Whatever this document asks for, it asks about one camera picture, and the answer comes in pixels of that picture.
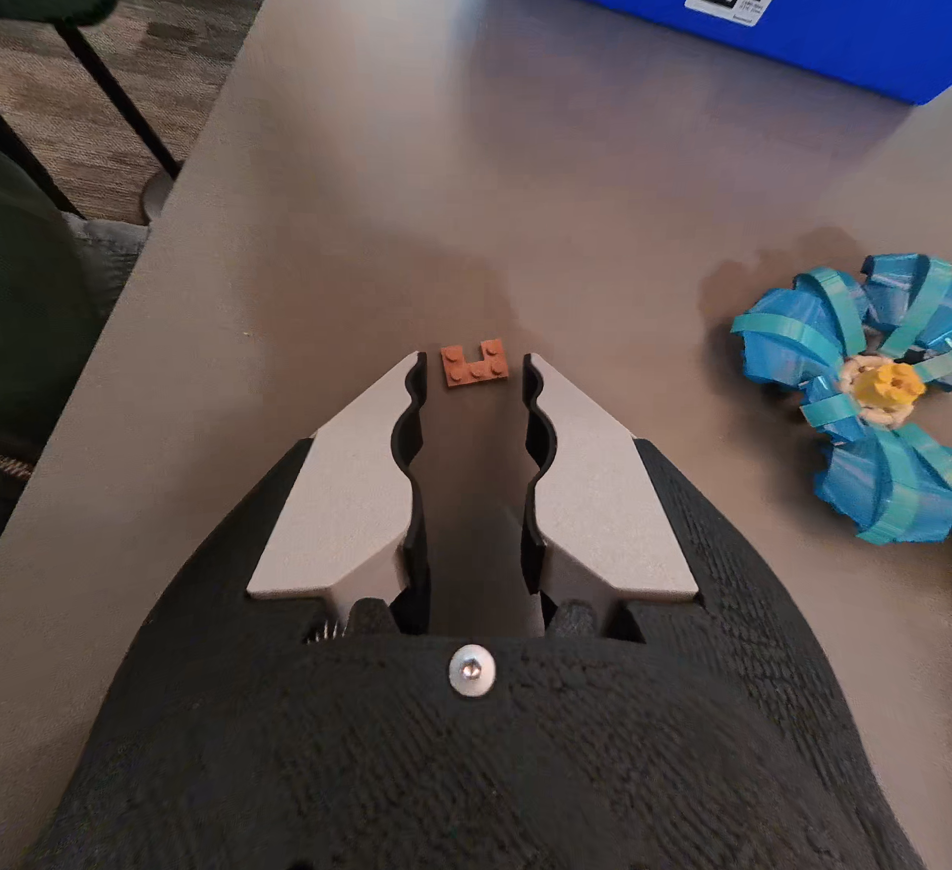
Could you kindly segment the person's grey pants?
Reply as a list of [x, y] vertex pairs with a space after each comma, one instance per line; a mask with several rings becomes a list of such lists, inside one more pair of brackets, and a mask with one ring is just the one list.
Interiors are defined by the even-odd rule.
[[150, 227], [61, 215], [93, 292], [117, 297], [149, 240]]

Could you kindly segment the brown lego plate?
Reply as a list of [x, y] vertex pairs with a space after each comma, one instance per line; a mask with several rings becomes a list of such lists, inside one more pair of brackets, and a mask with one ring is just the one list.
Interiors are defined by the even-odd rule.
[[463, 347], [447, 346], [440, 349], [446, 386], [461, 388], [490, 381], [506, 380], [509, 377], [506, 351], [501, 339], [480, 343], [480, 357], [469, 361]]

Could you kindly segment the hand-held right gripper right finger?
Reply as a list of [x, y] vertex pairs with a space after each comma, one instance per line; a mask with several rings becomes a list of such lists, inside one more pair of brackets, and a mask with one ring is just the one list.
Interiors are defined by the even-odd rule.
[[543, 606], [684, 603], [699, 587], [635, 436], [539, 354], [525, 356], [526, 449], [538, 470], [521, 539]]

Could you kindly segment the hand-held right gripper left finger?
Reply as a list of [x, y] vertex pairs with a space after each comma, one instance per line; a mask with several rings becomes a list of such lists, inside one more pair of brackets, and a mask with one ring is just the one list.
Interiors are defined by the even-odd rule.
[[349, 614], [363, 599], [392, 605], [420, 582], [422, 505], [409, 467], [425, 374], [425, 354], [412, 351], [311, 436], [249, 597], [318, 598]]

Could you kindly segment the black chair frame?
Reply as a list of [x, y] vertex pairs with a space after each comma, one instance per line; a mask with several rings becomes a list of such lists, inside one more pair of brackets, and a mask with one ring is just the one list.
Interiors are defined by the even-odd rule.
[[[182, 164], [177, 161], [157, 132], [149, 125], [137, 105], [127, 95], [98, 52], [89, 43], [73, 21], [53, 21], [52, 26], [66, 47], [82, 65], [90, 78], [106, 95], [121, 115], [125, 124], [135, 133], [160, 164], [160, 171], [149, 178], [140, 195], [141, 211], [150, 224], [160, 216], [173, 190]], [[16, 163], [48, 197], [57, 210], [82, 217], [82, 213], [54, 181], [42, 162], [33, 154], [16, 131], [1, 119], [1, 152]]]

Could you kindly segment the blue lego flower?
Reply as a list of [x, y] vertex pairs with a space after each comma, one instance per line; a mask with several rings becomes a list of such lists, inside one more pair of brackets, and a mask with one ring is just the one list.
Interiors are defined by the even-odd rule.
[[866, 543], [950, 537], [951, 452], [912, 421], [951, 390], [951, 266], [916, 253], [868, 256], [863, 280], [818, 267], [735, 317], [744, 376], [801, 397], [824, 439], [816, 495]]

